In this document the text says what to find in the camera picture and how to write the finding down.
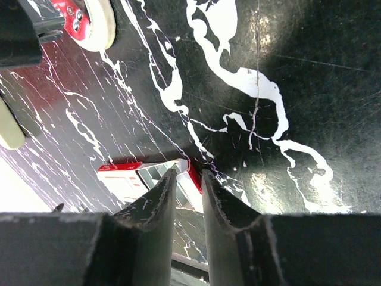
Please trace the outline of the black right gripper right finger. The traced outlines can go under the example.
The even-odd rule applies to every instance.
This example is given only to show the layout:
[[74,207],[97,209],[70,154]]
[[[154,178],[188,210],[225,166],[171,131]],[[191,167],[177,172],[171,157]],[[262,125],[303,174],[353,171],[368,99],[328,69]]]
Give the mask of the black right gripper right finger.
[[285,285],[264,216],[202,171],[202,203],[211,285]]

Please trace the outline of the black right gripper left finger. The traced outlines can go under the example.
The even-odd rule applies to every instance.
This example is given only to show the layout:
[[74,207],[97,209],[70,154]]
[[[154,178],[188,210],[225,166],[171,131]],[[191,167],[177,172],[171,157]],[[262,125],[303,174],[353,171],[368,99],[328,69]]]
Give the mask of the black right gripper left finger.
[[134,203],[102,216],[84,285],[170,285],[176,176],[166,171]]

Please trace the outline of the red white staple box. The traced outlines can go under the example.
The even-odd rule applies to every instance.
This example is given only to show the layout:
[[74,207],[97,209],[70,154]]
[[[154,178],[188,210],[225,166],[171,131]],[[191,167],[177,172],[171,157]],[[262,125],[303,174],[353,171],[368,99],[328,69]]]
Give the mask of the red white staple box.
[[98,169],[97,177],[120,201],[133,203],[151,190],[169,169],[177,173],[177,206],[202,213],[201,177],[189,160],[103,165]]

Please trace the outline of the beige black stapler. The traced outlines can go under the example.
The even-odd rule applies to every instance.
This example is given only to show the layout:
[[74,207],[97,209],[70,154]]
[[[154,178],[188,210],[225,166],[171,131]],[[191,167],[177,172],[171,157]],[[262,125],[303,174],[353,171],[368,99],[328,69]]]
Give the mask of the beige black stapler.
[[47,0],[20,1],[33,23],[40,43],[52,42],[63,32],[90,52],[110,48],[116,34],[110,1]]

